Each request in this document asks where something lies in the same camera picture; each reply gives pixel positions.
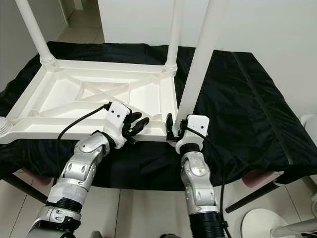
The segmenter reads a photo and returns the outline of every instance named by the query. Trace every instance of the white wall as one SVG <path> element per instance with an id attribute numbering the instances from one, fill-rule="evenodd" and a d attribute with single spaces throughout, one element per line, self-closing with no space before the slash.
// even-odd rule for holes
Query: white wall
<path id="1" fill-rule="evenodd" d="M 67 18 L 69 18 L 71 16 L 71 14 L 74 12 L 75 9 L 77 9 L 79 6 L 78 5 L 78 1 L 80 2 L 81 5 L 81 1 L 80 0 L 61 0 L 61 4 L 64 10 L 64 13 L 66 15 Z"/>
<path id="2" fill-rule="evenodd" d="M 185 0 L 181 45 L 196 46 L 208 0 Z M 108 43 L 168 44 L 173 0 L 99 0 Z M 297 115 L 317 113 L 317 1 L 230 0 L 216 48 L 252 52 Z"/>
<path id="3" fill-rule="evenodd" d="M 74 0 L 76 10 L 83 10 L 87 0 Z"/>
<path id="4" fill-rule="evenodd" d="M 66 27 L 58 0 L 29 0 L 46 41 Z M 37 53 L 14 0 L 0 0 L 0 91 Z"/>

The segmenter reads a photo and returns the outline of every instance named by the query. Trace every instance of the white round object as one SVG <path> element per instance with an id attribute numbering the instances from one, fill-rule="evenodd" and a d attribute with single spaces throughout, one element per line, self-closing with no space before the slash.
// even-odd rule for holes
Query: white round object
<path id="1" fill-rule="evenodd" d="M 6 118 L 0 117 L 0 135 L 6 134 L 12 127 L 11 122 Z"/>
<path id="2" fill-rule="evenodd" d="M 262 208 L 254 209 L 243 218 L 241 237 L 271 238 L 271 229 L 286 225 L 288 225 L 287 222 L 276 213 Z M 285 238 L 295 238 L 295 236 L 287 236 Z"/>

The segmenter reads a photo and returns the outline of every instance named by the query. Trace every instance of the black cable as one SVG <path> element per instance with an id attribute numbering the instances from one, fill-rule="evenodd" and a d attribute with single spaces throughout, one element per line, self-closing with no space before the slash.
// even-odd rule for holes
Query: black cable
<path id="1" fill-rule="evenodd" d="M 193 130 L 192 128 L 186 127 L 185 130 L 188 130 L 198 136 L 200 136 L 201 138 L 203 138 L 204 140 L 206 140 L 209 144 L 213 145 L 212 141 L 209 140 L 207 137 L 205 137 L 204 135 L 200 134 L 198 131 Z M 224 217 L 223 217 L 223 196 L 224 196 L 224 187 L 225 187 L 225 176 L 224 176 L 224 165 L 223 162 L 221 161 L 222 164 L 222 181 L 221 181 L 221 193 L 220 193 L 220 218 L 222 223 L 224 223 Z M 228 236 L 228 238 L 231 238 L 231 234 L 228 230 L 227 227 L 224 227 L 224 230 L 226 231 L 226 234 Z"/>
<path id="2" fill-rule="evenodd" d="M 77 123 L 81 122 L 82 120 L 90 117 L 91 115 L 101 111 L 102 109 L 107 109 L 109 110 L 110 108 L 110 105 L 111 103 L 109 102 L 108 104 L 104 104 L 102 105 L 101 107 L 97 108 L 96 110 L 82 116 L 81 118 L 77 119 L 76 121 L 74 121 L 73 123 L 71 123 L 70 125 L 68 125 L 57 137 L 57 142 L 56 142 L 56 147 L 55 147 L 55 154 L 56 154 L 56 157 L 57 157 L 57 168 L 58 168 L 58 173 L 60 174 L 61 173 L 61 167 L 60 167 L 60 157 L 59 157 L 59 150 L 58 150 L 58 145 L 59 145 L 59 142 L 61 140 L 61 137 L 70 129 L 72 128 L 74 125 L 76 125 Z M 57 178 L 54 179 L 53 181 L 53 185 L 54 183 L 56 183 L 57 181 Z"/>

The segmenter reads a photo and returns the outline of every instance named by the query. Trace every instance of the table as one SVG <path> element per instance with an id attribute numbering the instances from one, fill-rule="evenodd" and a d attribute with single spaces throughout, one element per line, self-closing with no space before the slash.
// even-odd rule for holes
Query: table
<path id="1" fill-rule="evenodd" d="M 56 58 L 66 60 L 164 64 L 167 54 L 167 46 L 145 44 L 49 42 L 48 46 Z M 178 104 L 193 53 L 194 48 L 179 47 L 178 71 L 174 78 Z M 0 93 L 0 116 L 6 116 L 39 68 L 39 57 L 35 56 Z M 213 144 L 205 142 L 203 153 L 212 171 L 213 185 L 221 184 L 222 173 L 225 173 L 228 183 L 254 169 L 285 171 L 275 182 L 227 208 L 227 212 L 280 184 L 317 174 L 316 146 L 251 53 L 214 51 L 194 114 L 210 118 L 208 134 Z M 75 143 L 63 140 L 58 145 L 64 164 L 71 157 Z M 19 187 L 21 183 L 12 173 L 21 167 L 36 175 L 58 176 L 55 146 L 56 140 L 31 139 L 0 145 L 0 179 Z M 174 148 L 164 142 L 138 142 L 134 147 L 126 145 L 110 153 L 99 164 L 93 185 L 183 190 L 180 158 Z"/>

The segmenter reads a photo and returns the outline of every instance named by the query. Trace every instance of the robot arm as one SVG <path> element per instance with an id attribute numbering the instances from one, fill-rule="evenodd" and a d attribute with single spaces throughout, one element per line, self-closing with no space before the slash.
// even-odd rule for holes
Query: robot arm
<path id="1" fill-rule="evenodd" d="M 80 226 L 80 211 L 93 182 L 97 165 L 111 149 L 121 148 L 149 122 L 124 105 L 113 102 L 108 110 L 104 131 L 96 131 L 75 145 L 74 155 L 66 163 L 44 206 L 31 226 L 27 238 L 73 238 Z"/>
<path id="2" fill-rule="evenodd" d="M 183 121 L 184 135 L 176 143 L 175 149 L 182 156 L 181 178 L 193 238 L 224 238 L 227 224 L 221 218 L 210 182 L 211 172 L 201 152 L 204 141 L 201 136 L 206 136 L 208 124 L 209 118 L 206 116 L 189 115 Z"/>

